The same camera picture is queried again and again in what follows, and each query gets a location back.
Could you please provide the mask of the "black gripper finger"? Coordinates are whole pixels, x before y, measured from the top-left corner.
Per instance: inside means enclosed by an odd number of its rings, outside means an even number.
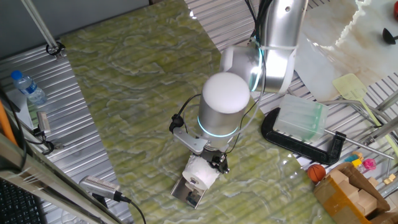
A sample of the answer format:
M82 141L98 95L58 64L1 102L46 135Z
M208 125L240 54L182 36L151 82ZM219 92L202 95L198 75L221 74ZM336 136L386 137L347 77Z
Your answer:
M226 154L213 156L212 166L222 174L227 174L230 171Z

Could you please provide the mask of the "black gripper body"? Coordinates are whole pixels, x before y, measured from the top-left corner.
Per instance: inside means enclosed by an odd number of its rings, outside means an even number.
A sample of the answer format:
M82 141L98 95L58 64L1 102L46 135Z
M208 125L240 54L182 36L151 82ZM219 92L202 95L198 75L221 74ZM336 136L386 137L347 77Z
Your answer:
M218 148L210 147L208 145L205 145L203 148L203 151L201 153L202 157L222 157L225 156L226 153L219 150Z

